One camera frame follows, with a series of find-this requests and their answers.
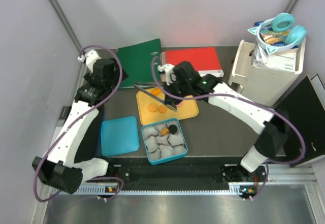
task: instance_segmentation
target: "orange tray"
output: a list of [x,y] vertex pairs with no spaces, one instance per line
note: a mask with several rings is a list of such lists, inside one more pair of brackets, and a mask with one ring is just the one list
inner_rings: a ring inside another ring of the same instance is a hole
[[[147,89],[147,91],[151,92],[154,88]],[[165,94],[161,92],[157,95],[160,99],[165,99]],[[183,101],[181,106],[177,107],[177,112],[167,109],[165,113],[160,113],[157,111],[150,112],[148,111],[148,106],[151,103],[156,104],[158,107],[162,105],[162,103],[158,102],[154,98],[149,95],[139,91],[137,93],[137,103],[138,110],[140,116],[140,122],[142,125],[148,125],[151,123],[164,121],[170,118],[177,118],[178,120],[183,120],[191,117],[195,117],[199,113],[199,108],[197,102],[195,100]]]

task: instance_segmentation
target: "tongs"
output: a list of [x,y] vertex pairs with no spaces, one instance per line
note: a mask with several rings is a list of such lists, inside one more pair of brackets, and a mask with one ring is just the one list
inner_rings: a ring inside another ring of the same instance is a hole
[[144,88],[153,88],[153,87],[157,87],[157,84],[155,82],[147,82],[147,83],[142,83],[142,82],[134,82],[133,86],[135,88],[137,88],[138,90],[142,91],[143,93],[149,95],[150,97],[154,98],[155,100],[159,101],[160,103],[162,103],[163,105],[165,105],[168,109],[172,110],[172,111],[177,111],[177,107],[176,105],[169,105],[169,104],[165,104],[165,101],[162,100],[161,98],[153,95],[152,93],[148,92],[147,90],[145,90]]

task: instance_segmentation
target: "teal container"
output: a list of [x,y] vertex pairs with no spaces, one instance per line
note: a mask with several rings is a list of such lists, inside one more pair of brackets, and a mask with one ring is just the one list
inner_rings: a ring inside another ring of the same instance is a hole
[[[148,127],[148,126],[156,126],[156,125],[159,125],[161,123],[166,123],[166,122],[170,122],[170,121],[176,121],[178,123],[179,130],[180,130],[180,132],[181,132],[181,134],[183,136],[184,146],[186,148],[186,151],[184,153],[182,153],[182,154],[169,156],[169,157],[166,157],[164,159],[158,159],[156,161],[151,161],[150,158],[149,158],[149,152],[148,152],[147,146],[146,146],[146,139],[144,138],[144,135],[143,135],[143,129],[146,128],[146,127]],[[184,138],[184,135],[183,135],[183,131],[182,131],[181,125],[179,124],[179,120],[176,119],[176,118],[171,118],[171,119],[168,119],[168,120],[165,120],[165,121],[160,121],[160,122],[156,122],[156,123],[153,123],[153,124],[145,125],[145,126],[143,126],[141,128],[141,132],[142,132],[144,147],[145,147],[146,153],[147,153],[147,158],[148,158],[149,163],[152,164],[152,165],[158,165],[158,164],[161,164],[161,163],[173,161],[175,159],[180,159],[180,158],[183,158],[184,156],[186,156],[187,153],[188,153],[188,147],[187,147],[187,144],[186,144],[186,140]]]

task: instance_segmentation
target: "metal floor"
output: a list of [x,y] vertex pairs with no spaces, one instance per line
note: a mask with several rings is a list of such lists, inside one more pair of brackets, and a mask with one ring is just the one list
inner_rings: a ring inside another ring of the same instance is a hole
[[[84,197],[59,195],[50,205],[60,214]],[[107,203],[85,200],[60,218],[54,218],[49,209],[43,223],[316,223],[306,190],[300,185],[266,186],[253,202],[238,196],[118,196]]]

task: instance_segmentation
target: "white wall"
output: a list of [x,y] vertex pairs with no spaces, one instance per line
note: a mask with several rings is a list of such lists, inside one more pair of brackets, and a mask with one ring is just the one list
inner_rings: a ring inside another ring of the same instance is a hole
[[[304,25],[308,32],[304,72],[295,84],[299,83],[306,75],[312,78],[317,73],[322,82],[325,83],[324,0],[300,0],[293,11],[293,15],[296,18],[296,23]],[[325,196],[325,159],[315,162],[313,167],[323,196]]]
[[253,41],[255,21],[283,12],[289,0],[58,0],[83,45],[118,48],[161,38],[165,47]]
[[31,163],[50,144],[78,70],[47,0],[0,0],[0,223],[29,223]]

